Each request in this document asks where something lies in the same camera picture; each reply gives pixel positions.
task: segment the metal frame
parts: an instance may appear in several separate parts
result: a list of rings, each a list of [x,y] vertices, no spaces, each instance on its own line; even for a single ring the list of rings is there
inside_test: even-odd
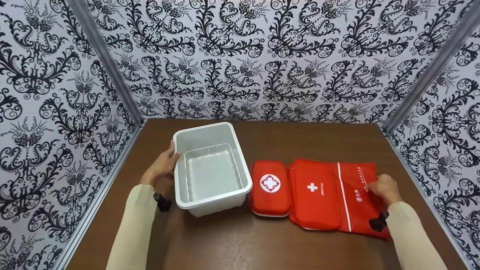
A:
[[[416,81],[410,92],[405,96],[398,108],[383,125],[387,137],[390,137],[395,129],[402,123],[412,108],[417,104],[430,85],[442,73],[444,68],[458,53],[466,40],[480,25],[480,1],[473,1],[469,10],[464,14],[452,34],[447,38],[443,46],[438,50],[435,58],[428,65],[425,72]]]
[[[73,14],[78,19],[78,23],[82,29],[88,29],[84,31],[88,41],[95,50],[100,63],[102,64],[105,72],[107,72],[110,80],[112,81],[117,93],[125,105],[125,108],[130,113],[135,126],[140,126],[144,120],[142,114],[138,110],[138,107],[130,92],[130,88],[125,83],[120,70],[117,67],[117,62],[113,59],[108,49],[108,44],[105,41],[103,35],[100,33],[100,29],[96,25],[95,19],[90,12],[88,4],[85,0],[66,0]]]

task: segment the person's left hand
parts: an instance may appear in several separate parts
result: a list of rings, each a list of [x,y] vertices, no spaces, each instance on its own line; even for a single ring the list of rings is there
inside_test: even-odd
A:
[[[175,164],[180,158],[181,153],[175,153],[175,145],[173,140],[170,141],[170,148],[162,152],[160,156],[150,165],[142,178],[140,184],[149,184],[155,187],[155,184],[162,177],[170,175]]]

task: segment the damask wallpaper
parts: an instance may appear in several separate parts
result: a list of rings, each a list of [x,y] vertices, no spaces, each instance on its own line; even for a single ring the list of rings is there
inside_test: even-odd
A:
[[[393,135],[471,269],[480,269],[480,29]]]
[[[51,269],[135,126],[64,0],[0,1],[0,269]]]
[[[87,0],[146,117],[383,123],[472,0]]]

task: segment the beige sleeve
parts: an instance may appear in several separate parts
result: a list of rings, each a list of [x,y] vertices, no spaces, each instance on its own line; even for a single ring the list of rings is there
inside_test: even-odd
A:
[[[388,230],[403,270],[447,269],[410,205],[394,203],[388,207],[388,213]]]
[[[137,185],[130,192],[107,270],[145,270],[156,209],[153,193],[153,187],[146,184]]]

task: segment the white cross logo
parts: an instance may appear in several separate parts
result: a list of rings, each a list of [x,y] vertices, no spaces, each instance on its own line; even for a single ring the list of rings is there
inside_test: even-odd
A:
[[[311,192],[314,192],[315,190],[318,189],[318,187],[315,186],[313,183],[310,183],[310,185],[308,185],[307,188],[310,189]]]
[[[265,174],[260,178],[260,186],[268,193],[277,192],[280,189],[280,179],[273,174]]]

